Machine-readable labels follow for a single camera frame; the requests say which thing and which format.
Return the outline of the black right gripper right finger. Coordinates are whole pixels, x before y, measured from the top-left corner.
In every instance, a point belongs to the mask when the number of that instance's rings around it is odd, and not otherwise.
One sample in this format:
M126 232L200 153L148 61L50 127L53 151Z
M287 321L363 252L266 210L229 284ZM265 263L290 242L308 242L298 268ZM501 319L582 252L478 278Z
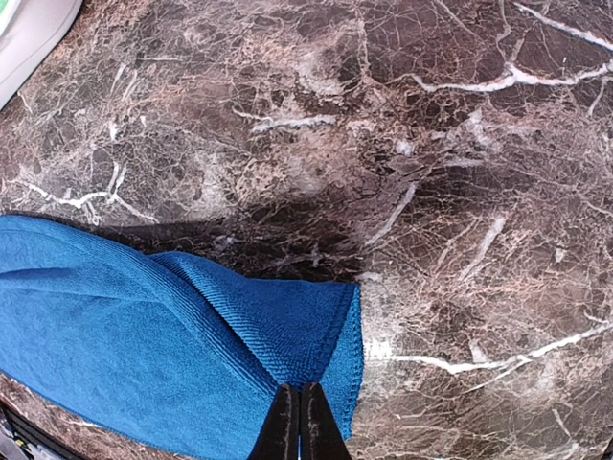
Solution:
M320 383L308 383L302 390L300 457L302 460L352 460Z

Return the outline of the dark blue towel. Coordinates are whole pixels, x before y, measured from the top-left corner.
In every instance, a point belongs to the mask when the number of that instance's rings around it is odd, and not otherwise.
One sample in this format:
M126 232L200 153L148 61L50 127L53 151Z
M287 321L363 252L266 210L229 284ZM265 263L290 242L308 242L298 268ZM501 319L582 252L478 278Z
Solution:
M317 382L349 438L360 290L4 216L1 370L98 426L202 459L246 458L277 389Z

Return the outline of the black front table rail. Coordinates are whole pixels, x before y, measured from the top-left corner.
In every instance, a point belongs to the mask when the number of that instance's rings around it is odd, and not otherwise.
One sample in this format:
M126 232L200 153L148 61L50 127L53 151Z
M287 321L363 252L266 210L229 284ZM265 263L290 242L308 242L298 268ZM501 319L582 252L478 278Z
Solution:
M85 460L83 455L62 444L4 402L1 402L1 458Z

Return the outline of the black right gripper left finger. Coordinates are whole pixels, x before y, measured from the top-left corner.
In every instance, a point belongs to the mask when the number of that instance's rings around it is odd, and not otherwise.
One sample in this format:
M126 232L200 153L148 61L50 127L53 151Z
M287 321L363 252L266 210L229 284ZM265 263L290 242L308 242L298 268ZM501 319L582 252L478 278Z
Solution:
M282 384L271 403L249 460L298 460L300 394Z

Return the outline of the white plastic basin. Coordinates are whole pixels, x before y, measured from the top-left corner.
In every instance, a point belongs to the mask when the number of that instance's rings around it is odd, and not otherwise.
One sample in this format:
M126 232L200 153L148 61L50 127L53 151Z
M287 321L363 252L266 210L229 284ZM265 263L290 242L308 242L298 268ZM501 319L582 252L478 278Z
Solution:
M81 0L1 2L1 108L73 26Z

